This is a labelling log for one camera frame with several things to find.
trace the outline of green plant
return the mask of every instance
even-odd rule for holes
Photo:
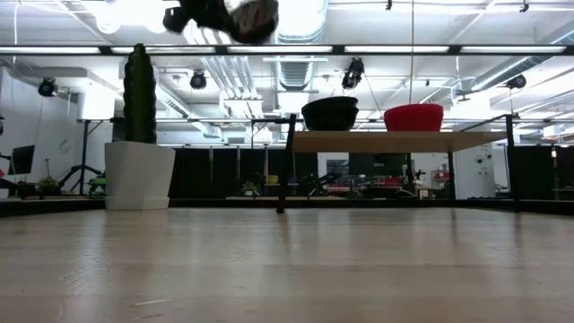
[[[152,59],[143,44],[135,45],[124,70],[126,140],[155,144],[155,79]]]
[[[38,182],[39,190],[44,194],[57,194],[60,191],[60,185],[57,180],[51,177],[45,177]]]
[[[257,187],[253,185],[250,181],[246,181],[241,188],[241,192],[257,192]]]

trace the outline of yellow object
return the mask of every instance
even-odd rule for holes
[[[267,184],[277,184],[279,183],[279,176],[277,175],[269,175],[267,178]]]

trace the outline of wooden floor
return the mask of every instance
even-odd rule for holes
[[[574,218],[192,210],[0,219],[0,322],[571,322]]]

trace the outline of potted plant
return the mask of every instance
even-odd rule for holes
[[[106,144],[106,206],[111,210],[167,208],[176,154],[156,144],[156,82],[144,45],[135,45],[125,72],[126,140]]]
[[[42,196],[60,195],[60,185],[57,180],[47,176],[38,182],[38,189]]]
[[[243,184],[243,187],[241,188],[241,192],[243,192],[243,194],[245,196],[253,196],[253,195],[257,195],[257,188],[255,185],[253,185],[253,183],[251,183],[250,181],[245,182],[245,184]]]

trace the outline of black bowl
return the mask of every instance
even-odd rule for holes
[[[315,100],[301,109],[305,125],[314,131],[349,131],[357,118],[357,103],[352,97]]]

